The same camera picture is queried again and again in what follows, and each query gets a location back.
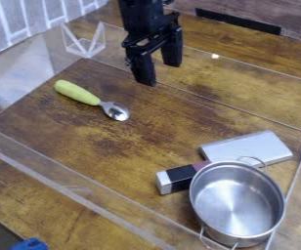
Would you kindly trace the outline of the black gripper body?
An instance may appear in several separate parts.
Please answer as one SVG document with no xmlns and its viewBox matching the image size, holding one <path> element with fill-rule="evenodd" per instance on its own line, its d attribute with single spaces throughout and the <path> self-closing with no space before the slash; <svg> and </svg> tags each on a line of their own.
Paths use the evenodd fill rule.
<svg viewBox="0 0 301 250">
<path fill-rule="evenodd" d="M 118 0 L 124 30 L 128 32 L 122 46 L 128 57 L 151 53 L 166 43 L 170 32 L 180 27 L 179 13 L 166 14 L 163 6 L 174 0 Z"/>
</svg>

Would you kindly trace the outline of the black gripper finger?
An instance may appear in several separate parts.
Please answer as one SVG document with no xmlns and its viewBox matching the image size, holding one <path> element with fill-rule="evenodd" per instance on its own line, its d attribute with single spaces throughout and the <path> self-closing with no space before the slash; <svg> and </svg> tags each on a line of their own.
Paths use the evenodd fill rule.
<svg viewBox="0 0 301 250">
<path fill-rule="evenodd" d="M 135 80 L 144 85 L 154 86 L 155 72 L 151 54 L 147 52 L 138 53 L 131 55 L 128 59 Z"/>
<path fill-rule="evenodd" d="M 182 63 L 183 37 L 182 28 L 178 27 L 170 32 L 166 43 L 160 48 L 163 63 L 179 67 Z"/>
</svg>

